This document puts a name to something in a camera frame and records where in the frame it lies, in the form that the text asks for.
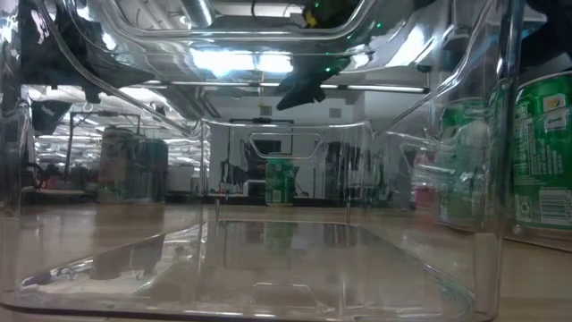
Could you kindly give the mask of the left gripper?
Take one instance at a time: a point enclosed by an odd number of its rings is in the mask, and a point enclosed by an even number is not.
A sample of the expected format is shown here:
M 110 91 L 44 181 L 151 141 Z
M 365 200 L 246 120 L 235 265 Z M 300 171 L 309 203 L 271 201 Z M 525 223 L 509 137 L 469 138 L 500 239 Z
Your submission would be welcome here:
M 79 34 L 63 0 L 46 0 L 48 16 L 81 64 L 107 84 L 120 89 L 151 81 L 155 75 L 121 64 Z M 21 81 L 26 85 L 92 87 L 62 53 L 54 33 L 33 0 L 20 0 Z

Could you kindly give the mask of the white Celsius can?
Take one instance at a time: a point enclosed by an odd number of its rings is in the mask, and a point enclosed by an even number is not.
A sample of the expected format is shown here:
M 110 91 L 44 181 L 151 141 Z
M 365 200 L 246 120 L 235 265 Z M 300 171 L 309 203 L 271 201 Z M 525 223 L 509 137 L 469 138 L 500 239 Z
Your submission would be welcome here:
M 125 201 L 126 171 L 132 136 L 130 130 L 114 126 L 106 127 L 103 132 L 97 177 L 99 203 Z

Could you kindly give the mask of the silver ventilation duct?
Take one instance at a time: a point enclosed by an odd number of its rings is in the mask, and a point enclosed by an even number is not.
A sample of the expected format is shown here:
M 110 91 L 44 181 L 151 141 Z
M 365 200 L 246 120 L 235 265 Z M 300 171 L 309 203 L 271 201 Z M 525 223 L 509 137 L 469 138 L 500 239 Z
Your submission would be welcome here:
M 216 11 L 209 0 L 180 0 L 185 17 L 185 25 L 189 29 L 204 29 L 215 20 Z

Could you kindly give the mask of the black metal stand frame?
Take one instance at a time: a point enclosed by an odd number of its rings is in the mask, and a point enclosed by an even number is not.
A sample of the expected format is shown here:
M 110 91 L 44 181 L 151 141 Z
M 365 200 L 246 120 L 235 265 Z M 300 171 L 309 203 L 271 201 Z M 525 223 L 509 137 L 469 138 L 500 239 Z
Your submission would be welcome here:
M 76 115 L 82 115 L 83 116 L 77 123 L 74 122 L 74 118 Z M 140 133 L 141 116 L 139 114 L 127 114 L 127 113 L 119 113 L 119 112 L 106 111 L 106 110 L 102 110 L 99 112 L 73 112 L 73 111 L 70 112 L 69 136 L 68 136 L 68 144 L 67 144 L 66 158 L 65 158 L 64 171 L 63 171 L 63 177 L 64 177 L 65 181 L 68 180 L 69 173 L 70 173 L 70 164 L 71 164 L 71 156 L 72 156 L 72 141 L 73 141 L 74 129 L 77 125 L 79 126 L 82 123 L 84 123 L 85 121 L 87 121 L 91 115 L 96 115 L 99 117 L 124 116 L 128 120 L 130 120 L 129 119 L 130 117 L 136 117 L 137 118 L 136 133 L 137 134 Z

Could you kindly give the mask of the black Trossen softbox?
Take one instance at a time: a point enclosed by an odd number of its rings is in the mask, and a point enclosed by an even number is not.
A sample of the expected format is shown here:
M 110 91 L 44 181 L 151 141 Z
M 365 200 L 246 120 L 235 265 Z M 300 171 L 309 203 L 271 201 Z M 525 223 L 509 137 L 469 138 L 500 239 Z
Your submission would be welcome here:
M 71 106 L 71 103 L 59 100 L 33 101 L 31 103 L 31 111 L 32 125 L 35 134 L 53 134 Z

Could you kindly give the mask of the long ceiling light strip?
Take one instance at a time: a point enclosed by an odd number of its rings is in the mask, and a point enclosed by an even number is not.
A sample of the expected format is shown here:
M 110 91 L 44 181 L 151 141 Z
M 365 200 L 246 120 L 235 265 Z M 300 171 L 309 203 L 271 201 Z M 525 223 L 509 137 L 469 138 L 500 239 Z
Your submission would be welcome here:
M 277 88 L 277 82 L 215 82 L 215 81 L 159 81 L 150 80 L 132 85 L 133 88 L 166 88 L 168 86 L 199 86 L 199 87 L 233 87 L 233 88 Z M 427 87 L 408 87 L 398 85 L 344 85 L 344 84 L 321 84 L 321 89 L 327 90 L 350 90 L 350 91 L 374 91 L 404 94 L 428 94 Z

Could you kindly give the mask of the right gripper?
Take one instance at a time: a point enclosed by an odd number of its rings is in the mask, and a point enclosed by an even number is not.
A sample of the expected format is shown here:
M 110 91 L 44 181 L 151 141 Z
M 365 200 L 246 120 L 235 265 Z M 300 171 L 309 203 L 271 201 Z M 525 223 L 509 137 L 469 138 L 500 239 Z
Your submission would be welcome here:
M 290 76 L 295 81 L 323 83 L 332 76 L 340 74 L 350 63 L 346 56 L 302 56 L 293 60 Z M 325 92 L 320 86 L 295 88 L 288 90 L 276 105 L 277 110 L 286 110 L 295 106 L 322 102 Z

